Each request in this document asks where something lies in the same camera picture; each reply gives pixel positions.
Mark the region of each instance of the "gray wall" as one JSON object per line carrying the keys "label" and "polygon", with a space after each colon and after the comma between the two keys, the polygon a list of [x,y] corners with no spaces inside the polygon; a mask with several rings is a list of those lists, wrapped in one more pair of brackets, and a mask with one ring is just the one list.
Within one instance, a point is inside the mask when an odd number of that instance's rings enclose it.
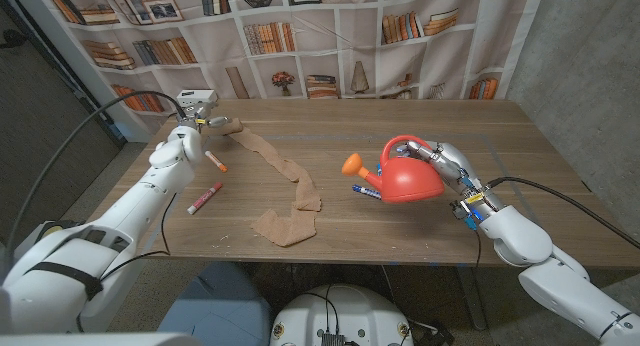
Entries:
{"label": "gray wall", "polygon": [[507,93],[638,240],[639,67],[640,0],[542,0]]}

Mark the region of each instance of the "printed bookshelf wallpaper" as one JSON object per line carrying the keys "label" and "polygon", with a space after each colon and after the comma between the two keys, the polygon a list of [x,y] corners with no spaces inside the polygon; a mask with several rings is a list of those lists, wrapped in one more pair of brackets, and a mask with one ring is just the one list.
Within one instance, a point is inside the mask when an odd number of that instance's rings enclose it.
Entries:
{"label": "printed bookshelf wallpaper", "polygon": [[[44,1],[114,96],[493,99],[540,0]],[[173,112],[148,97],[125,106]]]}

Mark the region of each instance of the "orange spout nozzle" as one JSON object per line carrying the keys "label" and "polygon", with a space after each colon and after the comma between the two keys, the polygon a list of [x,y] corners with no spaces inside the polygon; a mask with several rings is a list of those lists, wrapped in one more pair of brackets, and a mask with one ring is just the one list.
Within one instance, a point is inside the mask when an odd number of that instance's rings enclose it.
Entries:
{"label": "orange spout nozzle", "polygon": [[357,153],[349,156],[347,161],[342,165],[342,174],[345,176],[353,176],[358,175],[363,179],[367,178],[369,174],[369,170],[362,167],[362,158]]}

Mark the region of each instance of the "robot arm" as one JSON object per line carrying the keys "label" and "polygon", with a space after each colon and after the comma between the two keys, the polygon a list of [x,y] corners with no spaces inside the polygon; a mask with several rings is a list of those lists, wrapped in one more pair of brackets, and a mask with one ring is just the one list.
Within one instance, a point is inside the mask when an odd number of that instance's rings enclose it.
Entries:
{"label": "robot arm", "polygon": [[151,167],[131,189],[97,220],[44,237],[13,266],[0,288],[0,333],[75,329],[81,312],[94,316],[121,291],[131,272],[127,267],[106,279],[103,275],[135,256],[157,215],[193,180],[202,159],[201,125],[219,127],[229,121],[208,119],[215,94],[196,92],[203,101],[184,108],[186,117],[157,145],[149,157]]}
{"label": "robot arm", "polygon": [[442,180],[464,200],[453,204],[454,214],[475,215],[478,227],[494,242],[507,264],[528,267],[518,277],[538,303],[573,322],[607,345],[636,344],[640,317],[593,284],[578,261],[553,245],[538,225],[506,206],[489,187],[483,187],[469,161],[450,144],[427,141],[432,149],[409,141],[402,151],[431,164]]}

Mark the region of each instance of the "pen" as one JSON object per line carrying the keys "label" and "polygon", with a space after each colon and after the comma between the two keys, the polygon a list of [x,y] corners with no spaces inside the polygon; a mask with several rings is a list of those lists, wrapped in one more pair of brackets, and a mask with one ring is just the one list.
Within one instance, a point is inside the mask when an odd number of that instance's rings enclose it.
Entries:
{"label": "pen", "polygon": [[191,215],[196,213],[196,211],[198,211],[200,207],[202,207],[202,205],[209,201],[211,196],[213,196],[216,191],[220,190],[220,187],[222,187],[222,183],[216,182],[216,184],[213,185],[212,188],[208,189],[207,192],[204,193],[204,195],[200,196],[200,198],[196,202],[194,202],[193,205],[189,206],[187,212]]}
{"label": "pen", "polygon": [[382,197],[380,197],[380,192],[378,191],[374,191],[368,188],[364,188],[362,186],[358,186],[358,185],[353,185],[353,191],[355,192],[359,192],[361,194],[365,194],[367,196],[371,196],[373,198],[377,198],[378,200],[381,200]]}
{"label": "pen", "polygon": [[205,155],[207,155],[207,157],[213,161],[214,164],[216,164],[216,166],[218,166],[218,168],[220,169],[220,171],[222,172],[227,172],[227,166],[225,166],[222,162],[220,162],[220,160],[218,160],[217,157],[215,157],[211,151],[206,151],[204,153]]}

